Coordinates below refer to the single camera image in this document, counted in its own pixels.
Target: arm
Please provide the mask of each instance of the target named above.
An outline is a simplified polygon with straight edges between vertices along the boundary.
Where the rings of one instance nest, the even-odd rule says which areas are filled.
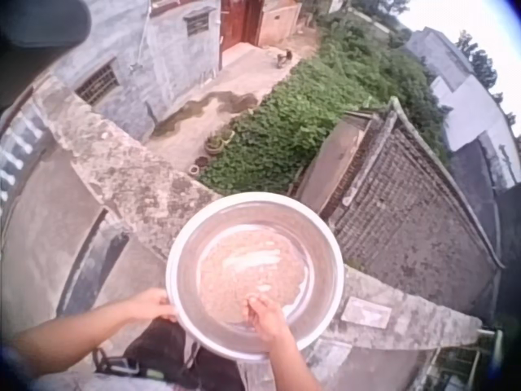
[[[128,300],[86,314],[53,319],[20,333],[13,346],[34,376],[66,371],[134,320],[174,319],[163,289],[149,289]]]
[[[279,305],[266,296],[251,297],[245,305],[244,317],[268,346],[277,391],[322,390],[306,366]]]

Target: red door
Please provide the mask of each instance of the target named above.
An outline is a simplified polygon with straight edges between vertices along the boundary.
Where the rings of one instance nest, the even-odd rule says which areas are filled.
[[[243,40],[247,0],[222,0],[221,4],[221,50]]]

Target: white building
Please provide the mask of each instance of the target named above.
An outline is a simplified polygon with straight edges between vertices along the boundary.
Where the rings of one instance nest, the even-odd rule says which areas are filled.
[[[506,188],[521,182],[516,140],[505,113],[476,78],[472,65],[443,34],[425,28],[414,32],[405,47],[437,76],[431,88],[440,105],[453,110],[447,116],[445,135],[455,152],[479,136],[488,136],[493,150],[489,162],[493,176],[502,176]]]

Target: stainless steel basin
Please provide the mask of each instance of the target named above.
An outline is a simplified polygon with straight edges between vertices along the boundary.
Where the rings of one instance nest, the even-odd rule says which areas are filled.
[[[300,247],[307,269],[302,294],[285,308],[299,349],[326,329],[344,287],[344,265],[335,237],[319,216],[300,202],[271,193],[230,195],[200,210],[181,230],[169,254],[166,288],[185,330],[211,351],[235,360],[267,358],[255,331],[209,316],[198,294],[198,266],[212,239],[237,226],[266,226]]]

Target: window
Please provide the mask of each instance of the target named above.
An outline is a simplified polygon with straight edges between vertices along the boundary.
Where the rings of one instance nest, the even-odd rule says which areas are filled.
[[[90,105],[95,105],[111,90],[117,87],[116,75],[110,64],[101,67],[94,75],[89,77],[76,93]]]
[[[197,33],[202,33],[203,31],[208,31],[208,15],[207,12],[204,12],[200,15],[187,16],[185,18],[188,37]]]

